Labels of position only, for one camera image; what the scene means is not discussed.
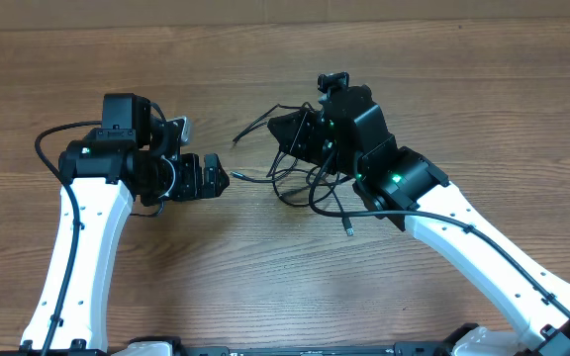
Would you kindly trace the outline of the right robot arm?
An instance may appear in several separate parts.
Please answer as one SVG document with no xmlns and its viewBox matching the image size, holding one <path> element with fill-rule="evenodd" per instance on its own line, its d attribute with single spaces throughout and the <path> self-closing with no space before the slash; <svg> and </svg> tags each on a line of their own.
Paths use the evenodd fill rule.
<svg viewBox="0 0 570 356">
<path fill-rule="evenodd" d="M 281 149 L 354 180 L 363 217 L 389 219 L 469 280 L 512 326 L 475 326 L 449 355 L 570 355 L 570 283 L 535 262 L 491 225 L 423 155 L 397 145 L 367 86 L 326 88 L 318 111 L 272 118 Z"/>
</svg>

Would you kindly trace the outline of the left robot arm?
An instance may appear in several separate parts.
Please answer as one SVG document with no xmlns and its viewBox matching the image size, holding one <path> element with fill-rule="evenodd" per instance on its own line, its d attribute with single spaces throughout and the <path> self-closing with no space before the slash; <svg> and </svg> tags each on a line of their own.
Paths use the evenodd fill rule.
<svg viewBox="0 0 570 356">
<path fill-rule="evenodd" d="M 217 198 L 230 179 L 219 157 L 181 153 L 189 121 L 167 120 L 133 93 L 107 94 L 102 119 L 48 169 L 61 184 L 59 225 L 39 303 L 17 355 L 104 355 L 117 248 L 135 201 Z"/>
</svg>

